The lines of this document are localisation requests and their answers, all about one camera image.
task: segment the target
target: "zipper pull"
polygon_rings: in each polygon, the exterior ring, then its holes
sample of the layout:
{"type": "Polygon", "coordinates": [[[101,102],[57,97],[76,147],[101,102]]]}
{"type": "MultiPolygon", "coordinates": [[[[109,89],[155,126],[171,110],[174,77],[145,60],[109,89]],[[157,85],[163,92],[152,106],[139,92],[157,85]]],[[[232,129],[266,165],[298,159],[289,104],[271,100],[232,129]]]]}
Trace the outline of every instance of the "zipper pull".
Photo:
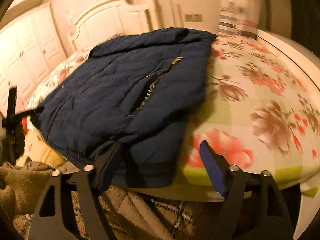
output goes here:
{"type": "Polygon", "coordinates": [[[183,59],[183,57],[176,57],[176,58],[171,62],[171,65],[172,65],[172,66],[177,65],[178,62],[179,62],[180,60],[182,60],[182,59],[183,59]]]}

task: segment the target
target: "bed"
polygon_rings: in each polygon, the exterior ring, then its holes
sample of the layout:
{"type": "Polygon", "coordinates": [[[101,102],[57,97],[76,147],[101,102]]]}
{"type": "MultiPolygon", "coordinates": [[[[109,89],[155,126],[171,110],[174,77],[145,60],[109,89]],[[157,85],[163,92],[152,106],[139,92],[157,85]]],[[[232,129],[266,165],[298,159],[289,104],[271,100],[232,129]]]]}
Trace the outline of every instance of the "bed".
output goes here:
{"type": "MultiPolygon", "coordinates": [[[[108,0],[90,8],[69,33],[74,54],[41,82],[26,109],[36,107],[96,44],[114,35],[158,29],[159,22],[154,0],[139,6],[108,0]]],[[[173,184],[134,190],[169,199],[221,201],[199,157],[199,144],[207,140],[230,164],[254,173],[269,170],[280,188],[301,183],[302,192],[314,196],[320,167],[319,98],[305,69],[288,64],[255,39],[220,34],[207,65],[206,100],[190,114],[173,184]]],[[[28,128],[41,138],[30,121],[28,128]]]]}

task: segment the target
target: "navy blue jacket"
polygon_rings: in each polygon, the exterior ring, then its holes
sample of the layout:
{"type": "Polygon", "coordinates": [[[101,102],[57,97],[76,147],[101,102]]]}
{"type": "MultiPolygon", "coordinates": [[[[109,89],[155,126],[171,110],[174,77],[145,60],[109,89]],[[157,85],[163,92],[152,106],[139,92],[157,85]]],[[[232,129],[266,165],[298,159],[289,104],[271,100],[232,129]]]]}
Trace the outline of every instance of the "navy blue jacket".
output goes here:
{"type": "Polygon", "coordinates": [[[128,152],[113,184],[167,186],[188,110],[204,101],[215,38],[204,31],[168,28],[98,45],[40,104],[44,111],[31,121],[78,168],[119,141],[128,152]]]}

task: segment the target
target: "jacket pocket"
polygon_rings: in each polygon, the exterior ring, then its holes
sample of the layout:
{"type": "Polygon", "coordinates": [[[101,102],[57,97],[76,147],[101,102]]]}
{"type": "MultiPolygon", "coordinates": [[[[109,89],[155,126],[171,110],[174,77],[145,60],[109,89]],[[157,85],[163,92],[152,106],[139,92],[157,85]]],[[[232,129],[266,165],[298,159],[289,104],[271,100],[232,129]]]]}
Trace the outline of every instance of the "jacket pocket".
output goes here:
{"type": "Polygon", "coordinates": [[[137,101],[133,105],[133,108],[131,109],[131,115],[136,115],[140,110],[144,108],[145,104],[150,100],[157,83],[163,78],[164,75],[166,75],[168,72],[170,72],[170,70],[172,70],[172,67],[176,66],[178,62],[182,59],[183,57],[175,58],[165,72],[159,75],[155,75],[152,79],[149,80],[149,82],[147,82],[143,91],[140,93],[137,101]]]}

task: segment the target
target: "silver screw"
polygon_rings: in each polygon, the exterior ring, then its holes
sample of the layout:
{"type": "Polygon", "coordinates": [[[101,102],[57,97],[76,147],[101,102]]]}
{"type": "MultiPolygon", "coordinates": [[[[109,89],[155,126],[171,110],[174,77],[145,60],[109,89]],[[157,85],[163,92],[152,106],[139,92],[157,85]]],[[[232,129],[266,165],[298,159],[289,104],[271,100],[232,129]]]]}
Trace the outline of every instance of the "silver screw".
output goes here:
{"type": "Polygon", "coordinates": [[[237,165],[230,165],[229,170],[231,171],[239,171],[239,167],[237,165]]]}
{"type": "Polygon", "coordinates": [[[92,171],[94,169],[94,166],[92,164],[86,165],[86,166],[84,166],[83,169],[84,169],[84,171],[92,171]]]}
{"type": "Polygon", "coordinates": [[[56,171],[53,171],[53,172],[51,173],[51,176],[57,177],[57,176],[59,176],[60,174],[61,174],[61,171],[56,170],[56,171]]]}
{"type": "Polygon", "coordinates": [[[266,176],[266,177],[272,176],[272,174],[271,174],[270,171],[262,171],[261,174],[262,174],[263,176],[266,176]]]}

